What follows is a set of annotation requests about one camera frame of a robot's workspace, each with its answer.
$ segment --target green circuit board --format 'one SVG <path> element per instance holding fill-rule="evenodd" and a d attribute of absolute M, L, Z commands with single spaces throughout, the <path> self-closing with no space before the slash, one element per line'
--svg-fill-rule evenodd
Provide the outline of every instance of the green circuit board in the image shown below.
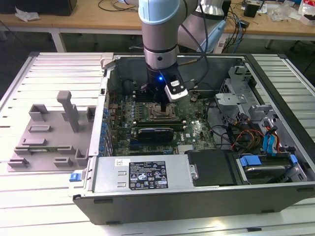
<path fill-rule="evenodd" d="M 168 104 L 163 113 L 157 103 L 136 102 L 132 96 L 118 97 L 110 105 L 114 155 L 180 154 L 178 147 L 182 145 L 191 145 L 193 149 L 215 148 L 205 121 L 205 100 L 191 102 L 190 99 L 191 94 Z M 133 134 L 137 129 L 161 127 L 174 129 L 172 141 L 139 144 Z"/>

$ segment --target metal workbench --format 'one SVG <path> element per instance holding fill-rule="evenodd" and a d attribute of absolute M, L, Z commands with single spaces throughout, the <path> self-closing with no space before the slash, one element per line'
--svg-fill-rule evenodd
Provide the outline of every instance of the metal workbench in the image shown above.
<path fill-rule="evenodd" d="M 59 90 L 70 90 L 78 110 L 96 105 L 101 53 L 42 53 L 29 57 L 0 102 L 0 161 L 8 160 L 29 122 L 33 103 L 62 110 Z M 254 55 L 289 107 L 315 140 L 315 98 L 309 82 L 287 59 Z M 267 102 L 263 90 L 258 92 Z M 280 213 L 213 217 L 168 222 L 96 226 L 72 202 L 70 172 L 8 173 L 0 164 L 0 235 L 311 235 L 315 234 L 315 198 Z M 248 230 L 261 228 L 261 231 Z"/>

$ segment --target blue cable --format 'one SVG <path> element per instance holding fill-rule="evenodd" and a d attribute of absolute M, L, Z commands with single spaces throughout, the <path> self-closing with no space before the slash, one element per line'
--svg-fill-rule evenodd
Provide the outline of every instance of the blue cable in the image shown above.
<path fill-rule="evenodd" d="M 241 22 L 238 18 L 234 17 L 236 20 L 237 20 L 237 23 L 238 23 L 238 27 L 240 29 L 239 31 L 239 34 L 238 36 L 242 35 L 241 31 L 242 31 L 242 27 L 241 27 Z M 234 49 L 233 49 L 233 52 L 232 53 L 235 53 L 236 49 L 238 48 L 238 46 L 240 45 L 240 42 L 241 42 L 241 36 L 238 38 L 238 41 L 237 41 L 237 44 L 235 45 Z"/>

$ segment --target floor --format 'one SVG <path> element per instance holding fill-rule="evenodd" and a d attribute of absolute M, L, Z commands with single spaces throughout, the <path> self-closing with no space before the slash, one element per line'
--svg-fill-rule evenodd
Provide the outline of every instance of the floor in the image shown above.
<path fill-rule="evenodd" d="M 55 45 L 48 33 L 18 32 L 17 37 L 7 32 L 7 40 L 0 42 L 0 98 L 13 81 L 25 59 L 31 51 L 55 52 Z M 63 35 L 68 52 L 140 52 L 129 47 L 141 43 L 140 36 L 128 35 L 97 35 L 98 44 L 94 44 L 92 34 L 78 35 L 65 33 Z M 294 41 L 274 41 L 269 50 L 265 49 L 266 40 L 244 39 L 236 53 L 254 54 L 285 54 L 300 70 L 304 71 L 315 58 L 315 44 L 300 42 L 292 52 L 290 48 Z M 315 85 L 315 63 L 306 71 L 305 76 Z"/>

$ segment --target warning label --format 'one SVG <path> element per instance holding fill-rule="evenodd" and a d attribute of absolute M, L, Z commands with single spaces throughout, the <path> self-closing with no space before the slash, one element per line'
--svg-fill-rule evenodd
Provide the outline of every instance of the warning label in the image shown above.
<path fill-rule="evenodd" d="M 168 188 L 165 161 L 130 162 L 131 190 Z"/>

